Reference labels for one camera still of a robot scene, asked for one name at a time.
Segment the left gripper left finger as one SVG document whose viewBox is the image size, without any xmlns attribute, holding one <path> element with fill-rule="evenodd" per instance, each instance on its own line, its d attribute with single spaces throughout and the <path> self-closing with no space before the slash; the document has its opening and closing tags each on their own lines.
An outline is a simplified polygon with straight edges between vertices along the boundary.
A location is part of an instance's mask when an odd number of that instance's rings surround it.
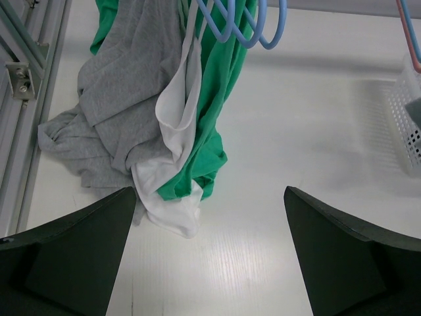
<svg viewBox="0 0 421 316">
<path fill-rule="evenodd" d="M 105 315 L 136 206 L 123 188 L 1 239 L 2 315 Z"/>
</svg>

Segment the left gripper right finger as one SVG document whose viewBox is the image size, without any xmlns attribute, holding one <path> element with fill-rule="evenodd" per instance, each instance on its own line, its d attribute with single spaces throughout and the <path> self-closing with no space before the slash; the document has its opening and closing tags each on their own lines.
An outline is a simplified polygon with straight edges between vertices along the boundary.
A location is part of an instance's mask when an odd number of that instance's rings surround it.
<svg viewBox="0 0 421 316">
<path fill-rule="evenodd" d="M 419 315 L 420 240 L 288 186 L 287 221 L 314 315 Z"/>
</svg>

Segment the blue hanger of green top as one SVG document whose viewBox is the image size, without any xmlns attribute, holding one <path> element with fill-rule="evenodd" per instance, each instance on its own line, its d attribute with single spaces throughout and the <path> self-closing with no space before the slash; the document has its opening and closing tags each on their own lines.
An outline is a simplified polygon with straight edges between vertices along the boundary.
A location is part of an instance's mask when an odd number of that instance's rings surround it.
<svg viewBox="0 0 421 316">
<path fill-rule="evenodd" d="M 277 46 L 281 37 L 283 35 L 285 24 L 287 20 L 287 0 L 279 0 L 278 1 L 278 22 L 276 25 L 276 31 L 274 33 L 274 37 L 271 41 L 267 41 L 266 38 L 262 35 L 259 39 L 260 44 L 266 49 L 271 50 Z"/>
</svg>

